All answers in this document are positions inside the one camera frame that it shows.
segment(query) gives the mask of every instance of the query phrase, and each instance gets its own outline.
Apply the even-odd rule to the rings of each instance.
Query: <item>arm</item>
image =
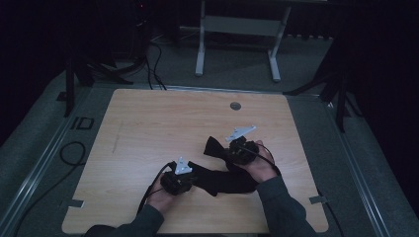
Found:
[[[157,233],[164,221],[163,213],[175,201],[175,197],[161,187],[160,178],[151,189],[151,195],[147,199],[146,205],[135,220],[130,224],[121,225],[108,235],[109,237],[151,237]]]
[[[261,183],[256,189],[272,236],[316,236],[305,220],[304,207],[290,196],[280,176]]]
[[[259,150],[261,156],[274,162],[273,157],[262,146]],[[256,157],[252,163],[240,167],[259,183],[256,189],[272,236],[316,236],[313,228],[305,220],[304,207],[290,196],[284,180],[268,162]]]

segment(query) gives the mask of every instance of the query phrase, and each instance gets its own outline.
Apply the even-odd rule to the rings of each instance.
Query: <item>gray sleeve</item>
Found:
[[[163,215],[153,206],[146,204],[135,220],[130,224],[124,224],[115,229],[109,237],[152,237],[161,224],[163,224]]]
[[[304,207],[290,196],[282,177],[263,182],[256,189],[273,237],[317,236],[305,220]]]

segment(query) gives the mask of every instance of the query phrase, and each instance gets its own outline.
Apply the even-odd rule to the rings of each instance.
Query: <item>table surface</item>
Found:
[[[241,105],[235,111],[232,102]],[[293,115],[282,95],[116,90],[62,224],[65,233],[85,233],[95,224],[119,226],[133,221],[138,205],[158,171],[179,157],[211,170],[224,162],[203,154],[210,136],[228,146],[235,127],[256,125],[248,140],[261,139],[271,150],[292,197],[306,209],[317,232],[328,229]],[[267,233],[257,192],[218,194],[200,188],[182,194],[165,213],[159,233]]]

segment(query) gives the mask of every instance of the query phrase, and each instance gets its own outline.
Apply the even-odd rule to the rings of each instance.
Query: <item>person's left hand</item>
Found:
[[[171,194],[167,193],[163,187],[160,185],[160,179],[163,176],[157,179],[156,183],[154,184],[153,188],[151,189],[150,197],[147,199],[147,204],[152,205],[156,208],[160,213],[166,212],[170,206],[172,206],[173,202],[175,201],[176,197],[172,196]]]

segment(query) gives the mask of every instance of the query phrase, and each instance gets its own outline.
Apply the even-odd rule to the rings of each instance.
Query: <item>metal table frame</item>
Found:
[[[281,80],[278,68],[277,53],[284,35],[291,7],[287,7],[280,21],[259,20],[246,18],[231,18],[206,15],[206,0],[201,1],[201,25],[200,47],[198,49],[196,76],[204,74],[204,61],[206,55],[205,36],[206,32],[219,32],[231,34],[245,34],[254,36],[275,37],[274,46],[268,50],[269,63],[271,65],[272,79],[275,82]]]

